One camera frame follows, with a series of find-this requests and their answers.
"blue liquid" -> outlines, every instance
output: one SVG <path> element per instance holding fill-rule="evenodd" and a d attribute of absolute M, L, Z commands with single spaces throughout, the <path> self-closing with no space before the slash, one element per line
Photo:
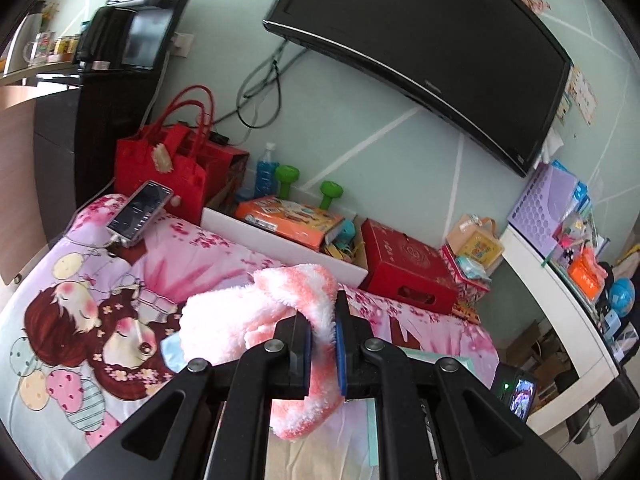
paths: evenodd
<path fill-rule="evenodd" d="M 254 198 L 274 194 L 276 191 L 276 181 L 274 174 L 279 166 L 277 162 L 265 162 L 259 160 L 255 165 L 255 193 Z"/>

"green dumbbell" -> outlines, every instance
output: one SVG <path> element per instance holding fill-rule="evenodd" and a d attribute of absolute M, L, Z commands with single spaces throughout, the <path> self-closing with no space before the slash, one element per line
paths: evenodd
<path fill-rule="evenodd" d="M 300 177 L 300 170 L 293 166 L 278 166 L 276 168 L 276 180 L 280 182 L 280 192 L 278 198 L 281 200 L 289 199 L 289 191 L 291 191 L 291 184 L 298 180 Z"/>
<path fill-rule="evenodd" d="M 320 185 L 320 192 L 324 196 L 322 202 L 320 203 L 320 209 L 327 210 L 331 206 L 331 201 L 334 198 L 340 198 L 344 190 L 342 189 L 342 186 L 340 184 L 336 184 L 331 180 L 325 180 Z"/>

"red felt handbag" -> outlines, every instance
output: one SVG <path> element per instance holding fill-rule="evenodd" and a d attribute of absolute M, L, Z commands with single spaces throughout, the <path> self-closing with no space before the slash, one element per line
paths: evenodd
<path fill-rule="evenodd" d="M 209 96 L 209 111 L 196 100 L 180 101 L 194 88 L 201 88 Z M 194 132 L 184 124 L 163 126 L 166 118 L 185 106 L 200 108 L 198 126 Z M 154 180 L 171 188 L 174 196 L 166 210 L 192 224 L 200 225 L 205 204 L 224 186 L 225 167 L 213 150 L 207 135 L 213 125 L 214 101 L 211 91 L 194 85 L 181 91 L 152 124 L 144 126 L 133 137 L 118 140 L 115 159 L 116 192 L 130 196 L 147 180 Z M 156 168 L 153 152 L 164 144 L 172 169 L 161 172 Z"/>

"glass mug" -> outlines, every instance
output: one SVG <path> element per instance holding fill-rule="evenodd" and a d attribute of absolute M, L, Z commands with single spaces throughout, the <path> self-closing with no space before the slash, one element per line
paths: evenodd
<path fill-rule="evenodd" d="M 55 37 L 55 32 L 40 32 L 36 39 L 29 41 L 22 50 L 22 57 L 30 66 L 47 62 L 47 56 Z"/>

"screw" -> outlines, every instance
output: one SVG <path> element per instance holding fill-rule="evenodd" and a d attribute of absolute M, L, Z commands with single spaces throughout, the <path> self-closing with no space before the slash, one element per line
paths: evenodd
<path fill-rule="evenodd" d="M 280 341 L 279 339 L 269 339 L 264 344 L 264 349 L 267 352 L 279 352 L 283 348 L 284 348 L 284 343 L 282 341 Z"/>
<path fill-rule="evenodd" d="M 364 342 L 364 348 L 366 348 L 370 352 L 380 352 L 383 349 L 384 345 L 385 342 L 377 337 L 372 337 L 371 339 L 367 339 Z"/>
<path fill-rule="evenodd" d="M 187 363 L 187 370 L 194 374 L 199 374 L 206 370 L 209 363 L 202 357 L 196 357 Z"/>
<path fill-rule="evenodd" d="M 438 364 L 445 372 L 455 372 L 460 368 L 460 363 L 451 357 L 443 357 L 442 359 L 439 359 Z"/>

